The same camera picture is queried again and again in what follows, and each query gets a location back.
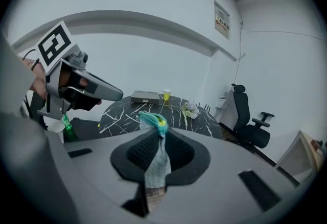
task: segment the yellow cup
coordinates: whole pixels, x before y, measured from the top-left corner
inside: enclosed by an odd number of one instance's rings
[[[164,101],[168,101],[169,100],[170,93],[171,93],[171,90],[169,90],[169,89],[163,90],[163,100]]]

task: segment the black marble table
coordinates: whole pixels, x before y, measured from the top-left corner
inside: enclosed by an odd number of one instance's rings
[[[200,113],[195,119],[187,117],[185,120],[181,112],[181,106],[185,102],[187,100],[175,96],[170,96],[168,101],[164,101],[162,94],[160,94],[158,105],[132,103],[131,96],[125,97],[110,105],[102,115],[100,135],[101,137],[111,137],[137,131],[139,130],[139,121],[137,121],[136,116],[140,111],[148,111],[161,114],[166,118],[170,127],[223,139],[218,122],[203,108],[198,107]]]

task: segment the human hand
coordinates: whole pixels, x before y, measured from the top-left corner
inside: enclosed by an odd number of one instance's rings
[[[23,63],[27,66],[28,69],[31,69],[34,60],[30,59],[24,59]],[[46,99],[46,88],[45,88],[45,71],[43,69],[43,66],[41,63],[37,63],[32,71],[34,75],[36,76],[33,84],[30,87],[31,91],[36,92],[40,97],[43,99]],[[62,70],[59,78],[59,87],[66,86],[68,84],[68,80],[70,77],[71,73],[69,71]],[[88,83],[88,80],[81,78],[80,80],[80,86],[86,87]]]

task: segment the blue cloth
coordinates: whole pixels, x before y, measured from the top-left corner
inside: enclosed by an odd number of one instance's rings
[[[139,112],[140,128],[156,127],[159,134],[158,152],[154,156],[149,168],[145,172],[146,188],[165,187],[166,176],[171,173],[170,160],[165,149],[166,132],[168,124],[166,119],[160,114],[141,111]],[[161,126],[161,121],[166,121],[166,125]]]

